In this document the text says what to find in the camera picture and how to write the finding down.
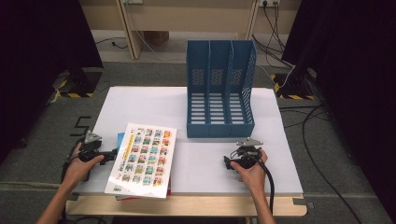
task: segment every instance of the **black curtain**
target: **black curtain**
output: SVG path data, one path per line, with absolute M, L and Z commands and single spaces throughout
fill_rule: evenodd
M 374 4 L 365 0 L 332 1 L 330 5 L 303 0 L 283 57 L 292 63 L 308 57 L 308 66 L 318 73 L 318 86 L 341 137 L 394 222 L 395 8 L 393 0 Z M 313 35 L 324 13 L 331 22 Z M 307 49 L 314 50 L 304 55 Z
M 103 67 L 78 0 L 0 1 L 0 162 L 28 134 L 64 70 Z

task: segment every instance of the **controller cable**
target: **controller cable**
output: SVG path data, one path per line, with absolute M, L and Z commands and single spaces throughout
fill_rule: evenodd
M 260 159 L 258 161 L 256 158 L 254 158 L 254 157 L 252 157 L 250 155 L 248 155 L 248 156 L 251 159 L 253 159 L 255 162 L 257 162 L 260 165 L 260 167 L 264 170 L 264 172 L 267 174 L 267 176 L 268 176 L 268 180 L 270 182 L 270 189 L 271 189 L 270 190 L 270 210 L 271 210 L 271 213 L 273 214 L 274 213 L 275 184 L 274 184 L 274 179 L 273 179 L 273 177 L 271 175 L 271 172 L 265 166 L 265 163 L 262 161 L 262 159 Z

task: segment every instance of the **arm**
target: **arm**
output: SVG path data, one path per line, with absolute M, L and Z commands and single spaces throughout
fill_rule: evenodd
M 262 161 L 266 162 L 268 157 L 265 152 L 261 149 Z M 243 181 L 250 191 L 251 197 L 253 198 L 254 205 L 256 206 L 257 217 L 261 224 L 273 224 L 276 223 L 273 215 L 271 214 L 270 207 L 265 197 L 264 192 L 264 180 L 265 172 L 256 163 L 250 169 L 244 169 L 238 163 L 232 161 L 231 166 L 241 175 L 240 181 Z
M 81 143 L 76 146 L 75 152 L 79 151 L 80 146 Z M 64 181 L 55 193 L 55 196 L 53 196 L 52 200 L 49 202 L 46 210 L 38 219 L 37 224 L 57 223 L 64 210 L 69 194 L 78 185 L 78 182 L 85 178 L 93 166 L 103 158 L 104 156 L 101 155 L 87 162 L 81 161 L 78 157 L 71 159 L 71 163 L 64 176 Z

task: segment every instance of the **person's left hand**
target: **person's left hand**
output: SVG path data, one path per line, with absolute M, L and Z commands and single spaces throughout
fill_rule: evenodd
M 74 150 L 75 158 L 71 159 L 69 167 L 67 168 L 66 174 L 64 176 L 63 183 L 67 184 L 70 189 L 74 189 L 79 181 L 85 179 L 88 172 L 93 168 L 93 166 L 105 157 L 103 155 L 100 155 L 90 161 L 83 162 L 78 158 L 77 155 L 80 147 L 81 143 L 78 143 Z

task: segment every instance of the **power outlet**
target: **power outlet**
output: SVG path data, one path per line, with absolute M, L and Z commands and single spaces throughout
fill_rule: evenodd
M 259 7 L 263 7 L 263 2 L 264 2 L 265 0 L 260 0 L 260 4 L 259 4 Z M 266 0 L 266 2 L 267 2 L 267 7 L 275 7 L 276 6 L 276 4 L 279 6 L 279 4 L 280 4 L 280 0 Z

